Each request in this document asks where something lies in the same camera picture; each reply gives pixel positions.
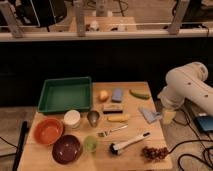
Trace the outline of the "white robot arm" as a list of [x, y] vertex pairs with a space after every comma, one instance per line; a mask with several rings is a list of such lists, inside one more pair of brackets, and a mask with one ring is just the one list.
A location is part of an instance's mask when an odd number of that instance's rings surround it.
[[192, 62], [167, 72], [166, 86], [158, 94], [163, 105], [162, 120], [170, 124], [186, 99], [213, 116], [213, 87], [205, 83], [208, 69], [201, 62]]

